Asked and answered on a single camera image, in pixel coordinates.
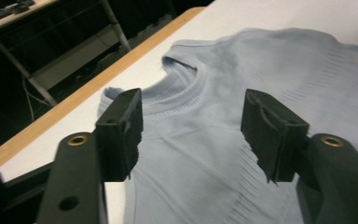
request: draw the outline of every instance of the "screw hole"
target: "screw hole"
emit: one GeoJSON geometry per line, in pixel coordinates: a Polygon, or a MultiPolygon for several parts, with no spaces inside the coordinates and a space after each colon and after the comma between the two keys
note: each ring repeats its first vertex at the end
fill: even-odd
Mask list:
{"type": "Polygon", "coordinates": [[[69,211],[74,209],[78,204],[79,204],[78,197],[76,196],[66,197],[60,202],[60,209],[62,211],[69,211]]]}
{"type": "Polygon", "coordinates": [[[68,140],[68,145],[69,145],[69,146],[76,147],[76,146],[80,146],[80,145],[85,144],[87,141],[88,141],[87,136],[85,136],[85,135],[78,135],[78,136],[75,136],[75,137],[69,139],[69,140],[68,140]]]}
{"type": "Polygon", "coordinates": [[[331,147],[343,147],[344,143],[336,137],[326,136],[322,138],[322,142],[331,147]]]}

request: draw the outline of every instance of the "light blue t-shirt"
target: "light blue t-shirt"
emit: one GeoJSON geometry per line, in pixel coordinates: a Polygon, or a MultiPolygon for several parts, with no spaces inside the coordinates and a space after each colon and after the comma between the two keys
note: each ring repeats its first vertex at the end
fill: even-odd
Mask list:
{"type": "MultiPolygon", "coordinates": [[[[265,91],[358,149],[358,46],[300,29],[176,42],[143,90],[145,130],[125,223],[302,223],[296,181],[268,184],[241,131],[246,89],[265,91]]],[[[106,89],[99,114],[119,91],[106,89]]]]}

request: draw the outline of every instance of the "neckline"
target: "neckline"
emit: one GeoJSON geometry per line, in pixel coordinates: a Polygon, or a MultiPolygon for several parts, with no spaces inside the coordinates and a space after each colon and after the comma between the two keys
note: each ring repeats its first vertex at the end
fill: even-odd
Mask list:
{"type": "Polygon", "coordinates": [[[164,70],[167,72],[167,76],[151,87],[143,89],[142,95],[144,114],[155,114],[173,108],[178,108],[182,105],[186,105],[190,102],[190,100],[201,93],[206,80],[206,66],[194,55],[194,50],[192,48],[189,49],[181,47],[182,46],[176,46],[176,48],[168,51],[162,58],[164,70]],[[185,69],[183,64],[194,68],[194,72],[185,69]],[[194,79],[187,87],[167,98],[160,100],[151,99],[159,92],[166,91],[173,84],[173,82],[180,78],[182,73],[194,76],[194,79]]]}

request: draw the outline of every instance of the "brass insert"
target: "brass insert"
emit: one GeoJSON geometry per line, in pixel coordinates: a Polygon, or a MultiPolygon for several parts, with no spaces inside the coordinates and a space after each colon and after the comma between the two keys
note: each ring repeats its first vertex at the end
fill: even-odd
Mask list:
{"type": "Polygon", "coordinates": [[[331,147],[343,147],[344,143],[333,136],[325,136],[322,138],[322,142],[331,147]]]}
{"type": "Polygon", "coordinates": [[[86,135],[78,135],[74,136],[68,140],[68,145],[72,147],[77,147],[85,144],[88,141],[88,137],[86,135]]]}

